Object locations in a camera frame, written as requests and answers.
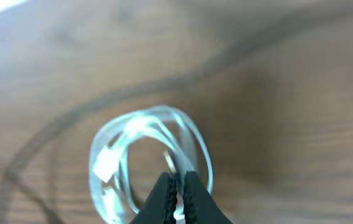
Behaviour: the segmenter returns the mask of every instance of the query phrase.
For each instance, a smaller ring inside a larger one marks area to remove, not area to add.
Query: coiled wire
[[[179,128],[179,139],[176,138],[165,123],[174,123]],[[208,168],[207,190],[212,192],[213,171],[207,146],[194,122],[185,112],[170,106],[155,106],[146,110],[137,110],[121,115],[106,123],[97,132],[90,150],[89,186],[93,204],[102,219],[113,223],[110,214],[112,208],[106,207],[102,184],[111,178],[114,180],[116,194],[124,193],[126,201],[134,213],[139,212],[131,191],[128,176],[128,146],[141,138],[153,138],[169,148],[169,153],[176,159],[180,173],[196,170],[195,141],[198,141]],[[176,208],[176,220],[184,218],[183,207]]]

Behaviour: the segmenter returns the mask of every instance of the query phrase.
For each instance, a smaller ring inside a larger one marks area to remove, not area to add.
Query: coiled cable
[[[179,138],[171,133],[166,123],[174,123],[179,128]],[[195,141],[198,141],[208,168],[207,190],[212,192],[213,171],[207,146],[194,122],[185,112],[170,106],[155,106],[146,110],[137,110],[121,115],[106,123],[97,132],[90,150],[89,186],[93,204],[102,219],[107,223],[113,223],[116,219],[114,208],[106,205],[106,190],[102,184],[112,177],[115,189],[110,189],[114,194],[124,193],[126,201],[134,213],[139,212],[131,191],[128,176],[128,146],[133,142],[149,137],[157,139],[169,148],[177,163],[180,173],[188,170],[196,170]],[[174,213],[176,220],[184,218],[183,206],[176,208]]]

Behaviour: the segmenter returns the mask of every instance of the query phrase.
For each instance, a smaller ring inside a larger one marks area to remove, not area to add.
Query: wooden surface
[[[353,223],[353,1],[317,0],[41,0],[0,14],[0,223],[102,223],[92,139],[158,104],[196,121],[235,223]],[[140,197],[166,167],[161,147],[134,146]]]

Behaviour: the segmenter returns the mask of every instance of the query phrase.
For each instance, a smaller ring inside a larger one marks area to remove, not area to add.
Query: wood grain
[[[158,104],[197,123],[214,199],[235,223],[353,223],[353,2],[342,0],[50,0],[0,14],[0,223],[102,223],[92,139]],[[141,198],[166,168],[161,151],[134,145]]]

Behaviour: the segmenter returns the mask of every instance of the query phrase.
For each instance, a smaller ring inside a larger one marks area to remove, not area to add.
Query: wooden table
[[[36,0],[0,14],[0,223],[103,223],[92,139],[158,104],[197,123],[235,223],[353,223],[345,0]],[[142,198],[163,149],[133,146]]]

